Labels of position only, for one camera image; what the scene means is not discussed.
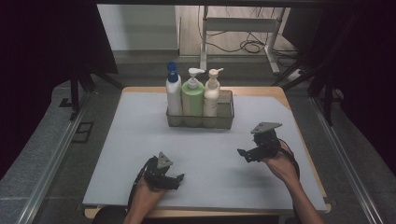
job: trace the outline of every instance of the white pump dispenser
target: white pump dispenser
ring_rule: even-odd
[[[209,70],[209,80],[205,84],[204,92],[204,117],[215,117],[218,111],[218,99],[220,95],[220,84],[217,80],[220,69]]]

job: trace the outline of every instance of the person's hand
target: person's hand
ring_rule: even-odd
[[[155,207],[157,202],[166,193],[166,189],[153,191],[144,177],[137,183],[134,197],[129,212],[124,219],[124,224],[137,224]]]
[[[287,150],[291,155],[293,155],[291,150],[283,141],[280,141],[280,145],[282,148]],[[279,151],[277,152],[275,157],[271,159],[265,158],[262,159],[262,161],[265,162],[270,168],[271,172],[276,177],[281,179],[285,184],[299,181],[293,164],[291,164],[290,160],[286,157],[285,154],[283,154],[283,152]]]

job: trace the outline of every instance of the pump bottle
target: pump bottle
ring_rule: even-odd
[[[202,124],[205,87],[195,76],[204,72],[205,70],[202,69],[190,68],[191,78],[181,86],[184,121],[190,127],[198,127]]]
[[[215,117],[217,115],[220,95],[218,76],[222,70],[222,68],[209,70],[209,80],[205,84],[204,93],[204,117]]]
[[[177,64],[170,62],[167,65],[168,79],[166,79],[166,96],[168,101],[168,115],[182,116],[181,80],[177,73]]]

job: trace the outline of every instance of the metal frame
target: metal frame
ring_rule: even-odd
[[[208,6],[204,7],[204,17],[202,25],[202,44],[201,44],[201,61],[200,68],[206,70],[207,51],[206,51],[206,32],[207,31],[232,31],[232,32],[262,32],[272,33],[267,46],[265,46],[265,55],[271,65],[275,75],[280,73],[276,60],[273,55],[276,36],[279,32],[282,18],[285,14],[285,8],[282,7],[280,14],[276,19],[253,19],[253,18],[210,18],[207,17]]]

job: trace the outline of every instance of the white bottle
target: white bottle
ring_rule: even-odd
[[[204,92],[204,117],[215,117],[218,113],[220,84],[217,78],[222,70],[222,68],[209,70],[209,80],[205,84]]]
[[[181,80],[177,73],[177,64],[170,62],[167,65],[168,79],[166,79],[166,93],[168,100],[168,115],[182,116],[181,106]]]

